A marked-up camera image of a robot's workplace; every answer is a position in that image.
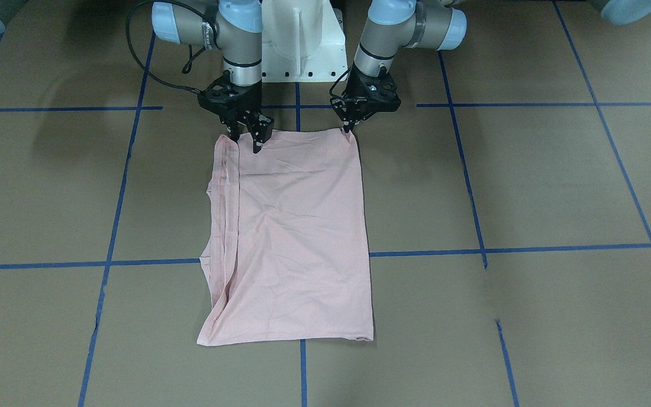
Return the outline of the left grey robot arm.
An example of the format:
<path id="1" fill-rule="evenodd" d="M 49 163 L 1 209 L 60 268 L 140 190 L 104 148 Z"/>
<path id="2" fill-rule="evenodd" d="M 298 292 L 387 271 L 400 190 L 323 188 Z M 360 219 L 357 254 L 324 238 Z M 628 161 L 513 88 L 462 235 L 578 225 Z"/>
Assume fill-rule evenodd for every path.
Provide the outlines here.
<path id="1" fill-rule="evenodd" d="M 380 112 L 395 112 L 401 100 L 391 76 L 399 49 L 454 50 L 466 36 L 465 1 L 372 1 L 351 67 L 329 90 L 330 104 L 345 132 Z M 651 1 L 551 1 L 587 2 L 612 25 L 629 25 L 651 13 Z M 348 75 L 342 93 L 333 89 Z M 586 103 L 434 103 L 426 107 L 546 107 L 587 106 Z"/>

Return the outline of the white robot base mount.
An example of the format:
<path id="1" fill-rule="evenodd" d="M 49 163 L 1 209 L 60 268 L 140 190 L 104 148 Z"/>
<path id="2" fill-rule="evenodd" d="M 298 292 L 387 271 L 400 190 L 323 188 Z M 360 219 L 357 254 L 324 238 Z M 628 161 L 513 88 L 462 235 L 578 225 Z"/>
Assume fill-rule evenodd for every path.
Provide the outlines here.
<path id="1" fill-rule="evenodd" d="M 340 12 L 329 1 L 263 1 L 264 83 L 328 83 L 348 67 Z"/>

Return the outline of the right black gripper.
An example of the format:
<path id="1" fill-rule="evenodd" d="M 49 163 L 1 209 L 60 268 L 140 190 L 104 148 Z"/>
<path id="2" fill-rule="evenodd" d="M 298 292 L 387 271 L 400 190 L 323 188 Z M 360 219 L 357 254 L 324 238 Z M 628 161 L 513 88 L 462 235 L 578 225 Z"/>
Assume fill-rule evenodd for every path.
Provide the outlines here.
<path id="1" fill-rule="evenodd" d="M 250 131 L 253 139 L 253 153 L 258 154 L 266 142 L 271 139 L 274 130 L 274 118 L 261 113 L 263 83 L 236 85 L 232 73 L 224 71 L 202 90 L 197 96 L 199 105 L 216 114 L 220 123 L 228 131 L 228 137 L 238 142 L 242 126 Z"/>

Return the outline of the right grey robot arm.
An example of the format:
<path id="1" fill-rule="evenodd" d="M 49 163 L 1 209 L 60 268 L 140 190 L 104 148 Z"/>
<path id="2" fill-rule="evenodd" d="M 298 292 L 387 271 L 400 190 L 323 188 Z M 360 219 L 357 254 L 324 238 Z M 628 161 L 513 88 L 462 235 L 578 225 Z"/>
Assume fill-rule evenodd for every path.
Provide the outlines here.
<path id="1" fill-rule="evenodd" d="M 150 72 L 132 43 L 131 21 L 138 10 L 150 9 L 155 36 L 163 41 L 197 48 L 183 67 L 212 50 L 222 52 L 222 74 L 205 89 L 176 85 Z M 215 114 L 237 142 L 246 128 L 251 149 L 258 154 L 271 139 L 274 119 L 262 111 L 263 8 L 259 1 L 141 1 L 125 16 L 125 40 L 140 69 L 156 82 L 197 96 L 202 109 Z"/>

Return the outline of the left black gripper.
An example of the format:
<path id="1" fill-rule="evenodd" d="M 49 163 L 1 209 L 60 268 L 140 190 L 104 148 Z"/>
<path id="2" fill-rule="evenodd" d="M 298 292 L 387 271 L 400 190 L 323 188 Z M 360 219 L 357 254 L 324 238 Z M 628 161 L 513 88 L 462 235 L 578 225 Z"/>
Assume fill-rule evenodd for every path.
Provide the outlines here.
<path id="1" fill-rule="evenodd" d="M 401 100 L 397 85 L 387 68 L 380 67 L 375 76 L 352 65 L 329 89 L 330 104 L 342 121 L 344 132 L 380 112 L 395 112 Z"/>

